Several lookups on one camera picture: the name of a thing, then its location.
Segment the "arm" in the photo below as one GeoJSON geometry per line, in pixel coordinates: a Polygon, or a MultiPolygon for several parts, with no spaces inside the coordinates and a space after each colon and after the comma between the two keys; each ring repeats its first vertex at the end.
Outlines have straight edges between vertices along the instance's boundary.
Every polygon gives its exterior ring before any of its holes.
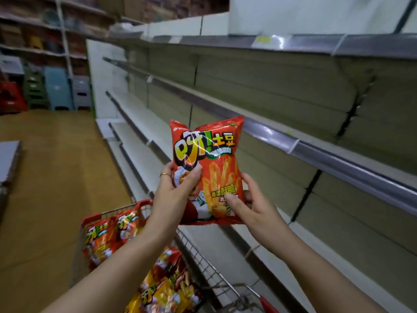
{"type": "Polygon", "coordinates": [[[242,177],[249,186],[246,199],[251,208],[226,194],[228,204],[253,237],[287,264],[318,313],[385,312],[291,231],[250,176],[242,177]]]}
{"type": "Polygon", "coordinates": [[[195,168],[176,189],[170,163],[161,175],[151,216],[143,231],[50,304],[43,313],[123,312],[162,250],[174,238],[187,197],[200,179],[195,168]]]}

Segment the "gray plastic stool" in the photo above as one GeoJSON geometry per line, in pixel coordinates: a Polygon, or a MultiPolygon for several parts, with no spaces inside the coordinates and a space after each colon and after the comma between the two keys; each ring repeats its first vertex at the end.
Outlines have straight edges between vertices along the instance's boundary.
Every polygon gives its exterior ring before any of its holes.
{"type": "Polygon", "coordinates": [[[88,76],[74,76],[73,97],[76,110],[80,107],[91,108],[90,78],[88,76]]]}

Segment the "right hand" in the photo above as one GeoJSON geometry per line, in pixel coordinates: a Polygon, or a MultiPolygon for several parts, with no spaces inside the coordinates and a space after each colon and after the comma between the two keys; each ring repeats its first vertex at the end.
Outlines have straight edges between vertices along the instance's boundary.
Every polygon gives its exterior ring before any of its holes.
{"type": "Polygon", "coordinates": [[[230,193],[226,193],[224,197],[258,243],[270,252],[279,254],[278,250],[274,250],[280,245],[277,241],[283,240],[292,231],[276,207],[262,194],[256,181],[247,173],[242,173],[242,179],[249,187],[249,191],[245,191],[246,204],[230,193]]]}

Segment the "green plastic stool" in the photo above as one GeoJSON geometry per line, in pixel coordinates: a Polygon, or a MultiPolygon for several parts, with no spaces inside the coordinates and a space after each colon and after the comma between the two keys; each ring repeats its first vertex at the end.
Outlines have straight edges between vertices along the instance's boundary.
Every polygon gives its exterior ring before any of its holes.
{"type": "Polygon", "coordinates": [[[49,109],[50,103],[42,74],[26,69],[23,79],[23,93],[30,109],[49,109]]]}

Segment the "aisle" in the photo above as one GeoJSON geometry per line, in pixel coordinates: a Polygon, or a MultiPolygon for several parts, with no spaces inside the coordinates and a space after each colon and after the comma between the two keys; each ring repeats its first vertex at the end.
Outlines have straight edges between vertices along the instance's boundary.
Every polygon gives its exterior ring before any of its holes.
{"type": "Polygon", "coordinates": [[[0,117],[23,156],[0,225],[2,312],[39,312],[65,292],[80,221],[130,204],[90,112],[0,117]]]}

